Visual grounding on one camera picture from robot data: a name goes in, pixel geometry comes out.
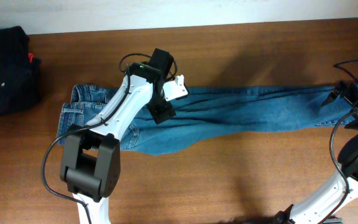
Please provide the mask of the blue denim jeans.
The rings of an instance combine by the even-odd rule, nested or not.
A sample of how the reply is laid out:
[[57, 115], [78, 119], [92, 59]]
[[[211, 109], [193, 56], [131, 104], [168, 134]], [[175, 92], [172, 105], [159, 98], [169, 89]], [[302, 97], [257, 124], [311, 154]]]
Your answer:
[[147, 109], [150, 86], [104, 89], [75, 85], [71, 101], [62, 106], [57, 136], [71, 125], [84, 126], [104, 118], [104, 107], [120, 104], [113, 122], [123, 133], [120, 147], [151, 155], [170, 154], [209, 138], [245, 131], [285, 132], [348, 124], [351, 106], [343, 99], [327, 103], [330, 86], [254, 86], [243, 88], [190, 88], [175, 100], [176, 115], [157, 124]]

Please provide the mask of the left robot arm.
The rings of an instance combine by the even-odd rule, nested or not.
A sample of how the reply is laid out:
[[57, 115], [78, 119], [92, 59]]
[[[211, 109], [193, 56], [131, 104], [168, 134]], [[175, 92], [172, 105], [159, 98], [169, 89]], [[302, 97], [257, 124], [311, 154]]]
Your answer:
[[169, 78], [174, 65], [173, 56], [161, 49], [147, 62], [128, 65], [117, 93], [101, 112], [64, 134], [60, 178], [78, 205], [81, 223], [109, 223], [108, 198], [121, 172], [120, 141], [136, 114], [147, 107], [156, 124], [176, 115], [171, 100], [183, 91], [183, 77]]

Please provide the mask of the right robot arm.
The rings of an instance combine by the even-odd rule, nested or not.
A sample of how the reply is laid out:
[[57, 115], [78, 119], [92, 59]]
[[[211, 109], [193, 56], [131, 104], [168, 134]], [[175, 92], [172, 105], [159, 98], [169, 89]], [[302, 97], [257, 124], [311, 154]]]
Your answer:
[[[348, 114], [340, 118], [344, 121], [352, 116], [353, 122], [347, 129], [358, 130], [358, 81], [339, 82], [323, 102], [332, 103], [337, 97], [345, 99], [351, 106]], [[358, 134], [351, 138], [338, 155], [329, 151], [336, 171], [313, 194], [300, 203], [279, 211], [272, 223], [339, 223], [334, 214], [343, 206], [358, 198]]]

